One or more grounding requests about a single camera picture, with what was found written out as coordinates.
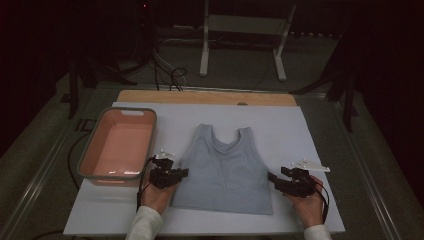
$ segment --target white table surface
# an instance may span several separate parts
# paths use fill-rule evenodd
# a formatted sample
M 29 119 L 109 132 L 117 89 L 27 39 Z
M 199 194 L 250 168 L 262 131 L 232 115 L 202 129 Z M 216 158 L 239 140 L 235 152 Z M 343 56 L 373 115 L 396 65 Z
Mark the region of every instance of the white table surface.
M 251 127 L 258 152 L 270 172 L 283 177 L 280 167 L 308 159 L 321 163 L 300 107 L 229 106 L 205 104 L 122 103 L 113 106 L 151 108 L 157 130 L 153 153 L 174 153 L 178 162 L 196 127 L 212 124 L 218 139 L 231 142 L 236 130 Z M 330 232 L 345 231 L 325 173 L 311 172 L 330 195 L 326 225 Z M 272 235 L 302 232 L 290 202 L 269 184 L 273 215 L 236 214 L 168 207 L 159 235 Z M 64 230 L 66 235 L 125 235 L 136 210 L 137 188 L 96 186 L 84 180 Z

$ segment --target pink tray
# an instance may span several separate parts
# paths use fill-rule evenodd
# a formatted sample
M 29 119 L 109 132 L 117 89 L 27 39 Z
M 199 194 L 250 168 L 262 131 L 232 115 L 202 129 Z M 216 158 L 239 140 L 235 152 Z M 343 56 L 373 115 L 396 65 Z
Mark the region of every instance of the pink tray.
M 96 185 L 138 186 L 155 128 L 152 109 L 106 109 L 79 162 L 79 174 Z

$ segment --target gray tank top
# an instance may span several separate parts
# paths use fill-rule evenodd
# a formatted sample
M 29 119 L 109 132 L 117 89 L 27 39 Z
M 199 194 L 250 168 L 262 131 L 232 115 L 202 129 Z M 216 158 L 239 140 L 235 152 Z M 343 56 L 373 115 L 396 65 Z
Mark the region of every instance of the gray tank top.
M 212 125 L 200 124 L 181 167 L 189 168 L 172 201 L 173 207 L 271 215 L 268 169 L 253 141 L 252 129 L 238 129 L 226 144 Z

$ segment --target white sleeve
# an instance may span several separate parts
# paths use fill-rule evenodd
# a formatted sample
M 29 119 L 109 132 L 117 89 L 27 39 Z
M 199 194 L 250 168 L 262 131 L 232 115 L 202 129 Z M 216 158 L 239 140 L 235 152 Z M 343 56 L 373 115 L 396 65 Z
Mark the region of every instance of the white sleeve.
M 330 232 L 325 225 L 316 225 L 305 229 L 305 240 L 331 240 Z
M 141 206 L 135 216 L 126 240 L 152 240 L 163 225 L 162 217 L 152 208 Z

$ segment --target hand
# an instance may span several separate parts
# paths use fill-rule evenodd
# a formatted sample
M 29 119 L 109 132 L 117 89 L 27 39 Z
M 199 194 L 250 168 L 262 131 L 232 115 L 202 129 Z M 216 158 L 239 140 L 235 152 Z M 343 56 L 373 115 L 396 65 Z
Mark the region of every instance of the hand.
M 319 192 L 321 192 L 322 181 L 312 175 L 311 177 L 315 180 L 315 182 L 318 183 L 316 184 L 316 188 Z M 323 224 L 323 201 L 317 192 L 307 198 L 299 198 L 287 194 L 284 196 L 286 196 L 293 203 L 293 207 L 299 215 L 299 218 L 302 221 L 303 227 L 305 229 L 315 225 Z
M 153 184 L 149 184 L 141 195 L 141 206 L 150 207 L 162 214 L 168 206 L 169 199 L 177 189 L 177 185 L 160 190 Z

